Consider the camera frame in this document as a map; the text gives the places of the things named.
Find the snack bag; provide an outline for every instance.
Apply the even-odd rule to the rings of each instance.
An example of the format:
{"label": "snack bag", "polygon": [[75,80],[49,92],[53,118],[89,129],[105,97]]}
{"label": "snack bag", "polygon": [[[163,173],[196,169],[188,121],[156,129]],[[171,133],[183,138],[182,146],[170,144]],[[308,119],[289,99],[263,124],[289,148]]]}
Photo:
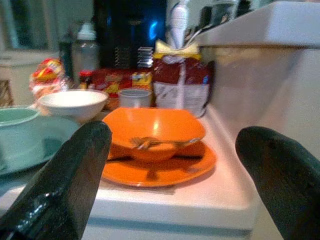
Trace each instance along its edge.
{"label": "snack bag", "polygon": [[149,69],[103,68],[92,75],[94,89],[109,95],[105,110],[112,111],[119,107],[119,91],[127,88],[151,90],[152,75]]}
{"label": "snack bag", "polygon": [[154,56],[155,104],[159,108],[186,109],[201,117],[212,93],[213,67],[202,64],[197,52],[184,51],[167,50],[166,54],[158,52]]}
{"label": "snack bag", "polygon": [[67,90],[69,83],[60,60],[47,58],[30,75],[29,89],[37,100],[44,95]]}

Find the orange bowl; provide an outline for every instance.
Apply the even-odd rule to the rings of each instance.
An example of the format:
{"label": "orange bowl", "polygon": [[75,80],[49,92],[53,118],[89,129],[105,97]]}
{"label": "orange bowl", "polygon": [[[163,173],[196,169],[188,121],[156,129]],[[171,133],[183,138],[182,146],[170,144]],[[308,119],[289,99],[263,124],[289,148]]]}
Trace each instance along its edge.
{"label": "orange bowl", "polygon": [[181,147],[166,143],[137,149],[131,139],[153,137],[160,141],[201,140],[206,131],[202,124],[187,110],[167,108],[120,107],[108,114],[103,121],[112,131],[112,143],[136,160],[155,163],[171,158]]}

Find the coffee maker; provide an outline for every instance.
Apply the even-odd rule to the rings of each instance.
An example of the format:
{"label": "coffee maker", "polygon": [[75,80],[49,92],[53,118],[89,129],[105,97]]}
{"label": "coffee maker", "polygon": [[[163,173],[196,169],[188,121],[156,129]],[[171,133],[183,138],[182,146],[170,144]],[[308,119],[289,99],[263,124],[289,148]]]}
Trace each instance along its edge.
{"label": "coffee maker", "polygon": [[167,0],[94,0],[101,68],[150,65],[157,39],[165,40]]}

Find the white bottle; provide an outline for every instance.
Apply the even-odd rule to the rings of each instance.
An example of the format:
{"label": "white bottle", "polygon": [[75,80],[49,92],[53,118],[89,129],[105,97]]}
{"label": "white bottle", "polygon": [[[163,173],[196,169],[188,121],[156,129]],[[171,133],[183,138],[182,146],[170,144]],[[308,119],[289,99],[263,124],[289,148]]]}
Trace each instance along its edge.
{"label": "white bottle", "polygon": [[180,49],[184,46],[185,31],[188,26],[189,17],[188,2],[189,0],[180,0],[170,13],[169,44],[174,49]]}

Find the wicker basket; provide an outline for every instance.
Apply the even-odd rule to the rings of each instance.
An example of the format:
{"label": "wicker basket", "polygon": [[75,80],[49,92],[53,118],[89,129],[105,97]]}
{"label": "wicker basket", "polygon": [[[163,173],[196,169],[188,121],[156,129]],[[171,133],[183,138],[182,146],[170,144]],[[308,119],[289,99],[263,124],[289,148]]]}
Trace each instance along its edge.
{"label": "wicker basket", "polygon": [[9,80],[0,80],[0,107],[8,107],[14,104]]}

